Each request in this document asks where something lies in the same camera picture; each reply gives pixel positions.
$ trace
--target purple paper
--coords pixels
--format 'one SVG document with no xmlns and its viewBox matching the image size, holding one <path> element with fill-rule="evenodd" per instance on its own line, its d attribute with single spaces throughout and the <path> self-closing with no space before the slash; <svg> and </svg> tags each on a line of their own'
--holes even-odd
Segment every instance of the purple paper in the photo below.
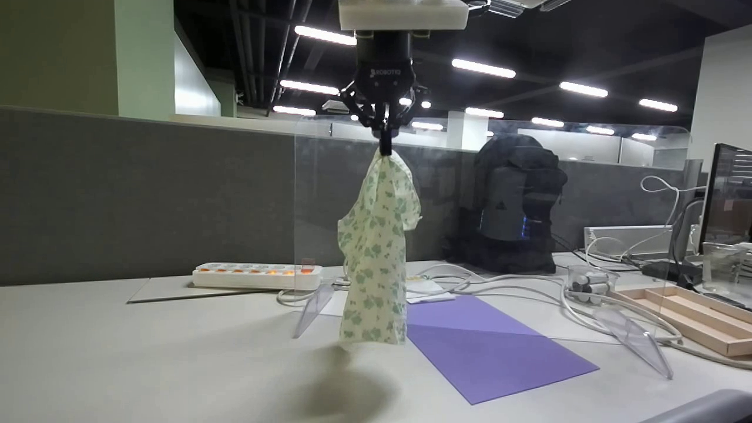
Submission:
<svg viewBox="0 0 752 423">
<path fill-rule="evenodd" d="M 410 305 L 406 322 L 408 338 L 470 403 L 596 372 L 473 296 Z"/>
</svg>

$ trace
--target white patterned fabric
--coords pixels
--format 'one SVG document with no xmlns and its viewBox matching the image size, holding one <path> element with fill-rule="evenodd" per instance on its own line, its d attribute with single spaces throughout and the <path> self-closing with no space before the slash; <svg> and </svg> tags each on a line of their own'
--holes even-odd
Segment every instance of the white patterned fabric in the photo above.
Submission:
<svg viewBox="0 0 752 423">
<path fill-rule="evenodd" d="M 374 158 L 355 207 L 339 221 L 351 281 L 340 341 L 403 341 L 403 231 L 420 221 L 413 177 L 396 152 Z"/>
</svg>

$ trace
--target monitor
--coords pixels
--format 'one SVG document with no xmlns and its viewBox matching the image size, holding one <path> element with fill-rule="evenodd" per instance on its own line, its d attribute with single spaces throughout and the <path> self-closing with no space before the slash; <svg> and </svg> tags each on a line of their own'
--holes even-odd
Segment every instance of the monitor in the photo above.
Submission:
<svg viewBox="0 0 752 423">
<path fill-rule="evenodd" d="M 707 178 L 701 252 L 705 245 L 752 239 L 752 150 L 717 144 Z"/>
</svg>

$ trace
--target cubicle partition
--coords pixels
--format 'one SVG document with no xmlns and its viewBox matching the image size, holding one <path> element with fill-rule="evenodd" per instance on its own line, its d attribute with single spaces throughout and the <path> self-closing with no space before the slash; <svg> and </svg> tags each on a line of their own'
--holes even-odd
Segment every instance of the cubicle partition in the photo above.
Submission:
<svg viewBox="0 0 752 423">
<path fill-rule="evenodd" d="M 0 285 L 185 275 L 203 260 L 340 262 L 336 221 L 374 144 L 177 123 L 0 110 Z M 473 192 L 473 152 L 396 145 L 423 221 L 408 259 L 441 259 Z M 561 161 L 559 248 L 583 226 L 661 222 L 680 171 Z"/>
</svg>

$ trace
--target desk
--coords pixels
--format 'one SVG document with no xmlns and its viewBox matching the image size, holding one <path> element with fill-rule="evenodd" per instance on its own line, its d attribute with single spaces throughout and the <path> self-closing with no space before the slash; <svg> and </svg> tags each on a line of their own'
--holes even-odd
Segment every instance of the desk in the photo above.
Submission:
<svg viewBox="0 0 752 423">
<path fill-rule="evenodd" d="M 299 309 L 280 307 L 269 293 L 127 305 L 145 287 L 185 281 L 2 287 L 0 421 L 634 423 L 718 388 L 752 393 L 749 374 L 675 351 L 664 351 L 675 368 L 675 380 L 664 380 L 610 338 L 561 319 L 550 304 L 487 296 L 600 372 L 467 406 L 410 342 L 356 345 L 345 355 L 333 348 L 336 318 L 320 318 L 293 341 Z M 620 281 L 650 285 L 641 275 Z"/>
</svg>

